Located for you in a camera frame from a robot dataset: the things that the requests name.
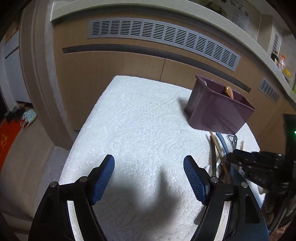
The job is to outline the dark seasoning bottle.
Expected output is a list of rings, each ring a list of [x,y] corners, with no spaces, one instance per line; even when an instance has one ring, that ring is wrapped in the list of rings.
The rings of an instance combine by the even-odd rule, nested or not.
[[[271,54],[271,59],[274,61],[275,64],[278,63],[278,56],[276,53],[272,53]]]

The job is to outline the long grey vent grille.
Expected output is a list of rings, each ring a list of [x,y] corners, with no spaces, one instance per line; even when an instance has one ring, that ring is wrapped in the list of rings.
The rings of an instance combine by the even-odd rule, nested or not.
[[[240,55],[223,44],[178,25],[141,18],[88,21],[88,39],[125,38],[161,43],[190,51],[235,71]]]

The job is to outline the black shovel-shaped spoon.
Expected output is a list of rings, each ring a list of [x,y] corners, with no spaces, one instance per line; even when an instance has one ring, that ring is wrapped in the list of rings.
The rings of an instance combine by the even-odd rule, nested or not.
[[[231,143],[232,149],[235,150],[237,148],[238,138],[236,135],[227,135],[229,142]]]

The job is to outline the short grey vent grille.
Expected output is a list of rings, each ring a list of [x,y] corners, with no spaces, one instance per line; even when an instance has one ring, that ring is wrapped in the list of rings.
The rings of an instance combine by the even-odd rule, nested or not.
[[[258,90],[273,102],[278,102],[280,98],[279,94],[265,77],[262,79]]]

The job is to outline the wooden spoon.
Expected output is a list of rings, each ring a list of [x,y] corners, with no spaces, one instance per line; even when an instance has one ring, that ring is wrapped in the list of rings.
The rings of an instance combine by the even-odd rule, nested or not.
[[[225,86],[224,91],[231,99],[234,99],[233,90],[230,86]]]

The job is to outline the blue plastic spoon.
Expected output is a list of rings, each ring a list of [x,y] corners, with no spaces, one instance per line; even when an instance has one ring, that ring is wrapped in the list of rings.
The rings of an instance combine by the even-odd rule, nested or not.
[[[219,133],[219,132],[216,132],[216,136],[220,140],[220,142],[222,144],[222,147],[224,148],[225,154],[229,154],[229,149],[228,149],[228,147],[226,145],[226,142],[225,142],[224,137],[222,136],[222,134]]]

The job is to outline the orange-cap plastic bottle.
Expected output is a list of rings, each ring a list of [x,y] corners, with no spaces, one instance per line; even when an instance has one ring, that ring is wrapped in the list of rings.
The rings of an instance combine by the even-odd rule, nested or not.
[[[278,62],[277,62],[277,66],[278,66],[279,70],[281,72],[283,72],[283,70],[285,68],[285,55],[284,54],[281,54],[281,56],[279,57]]]

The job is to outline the teal cloth on floor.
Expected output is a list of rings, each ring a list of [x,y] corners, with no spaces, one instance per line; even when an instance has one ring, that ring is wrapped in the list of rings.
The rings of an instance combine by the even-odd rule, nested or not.
[[[26,130],[37,118],[37,113],[34,109],[29,109],[23,113],[21,127]]]

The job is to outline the white lace tablecloth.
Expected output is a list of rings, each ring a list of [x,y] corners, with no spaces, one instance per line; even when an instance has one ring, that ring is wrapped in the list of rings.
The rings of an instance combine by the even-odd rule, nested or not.
[[[116,76],[82,126],[59,182],[72,183],[106,155],[115,168],[93,209],[108,240],[190,240],[202,209],[183,168],[209,169],[210,133],[189,126],[191,90]]]

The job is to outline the maroon plastic utensil caddy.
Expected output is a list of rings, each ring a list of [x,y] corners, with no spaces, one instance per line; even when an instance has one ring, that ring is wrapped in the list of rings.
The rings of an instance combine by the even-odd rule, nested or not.
[[[196,82],[185,107],[189,125],[197,130],[236,134],[255,108],[236,90],[226,95],[225,85],[196,75]]]

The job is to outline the yellow-lid jar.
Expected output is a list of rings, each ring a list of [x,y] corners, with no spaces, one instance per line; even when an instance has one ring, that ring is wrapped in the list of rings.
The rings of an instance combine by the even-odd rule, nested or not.
[[[292,76],[291,73],[286,68],[283,69],[282,73],[283,73],[286,81],[289,82],[290,81],[290,78]]]

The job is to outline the red floor mat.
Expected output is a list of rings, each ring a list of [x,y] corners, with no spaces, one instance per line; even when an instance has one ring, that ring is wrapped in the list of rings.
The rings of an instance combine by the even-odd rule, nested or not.
[[[21,121],[12,120],[8,123],[6,118],[1,122],[0,129],[0,170],[2,170],[7,154],[21,130]]]

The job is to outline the wooden chopstick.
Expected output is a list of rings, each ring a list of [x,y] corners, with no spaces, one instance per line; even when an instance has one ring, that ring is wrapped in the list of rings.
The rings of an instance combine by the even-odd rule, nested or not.
[[[217,149],[217,152],[218,152],[218,155],[219,155],[220,161],[221,161],[221,163],[222,163],[222,167],[223,167],[223,169],[224,169],[224,173],[225,173],[225,176],[226,176],[226,179],[227,179],[227,183],[230,184],[230,183],[231,183],[230,175],[229,175],[229,172],[228,172],[228,170],[227,170],[227,168],[226,168],[226,164],[225,164],[225,162],[224,162],[224,159],[223,159],[223,157],[222,157],[221,149],[220,149],[220,147],[219,147],[219,145],[218,145],[218,143],[217,143],[217,140],[215,139],[215,137],[214,137],[212,131],[210,131],[210,135],[211,135],[211,139],[212,139],[212,141],[214,142],[214,145],[215,145],[215,147],[216,147],[216,149]]]
[[[241,149],[242,151],[244,150],[244,141],[241,142],[240,149]]]

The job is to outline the translucent brown black-handled spoon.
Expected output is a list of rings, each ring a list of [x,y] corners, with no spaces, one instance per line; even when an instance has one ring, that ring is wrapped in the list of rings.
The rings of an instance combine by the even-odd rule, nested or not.
[[[215,144],[212,138],[210,138],[211,141],[211,167],[212,167],[212,176],[216,176],[217,173],[217,165],[216,165],[216,148]]]

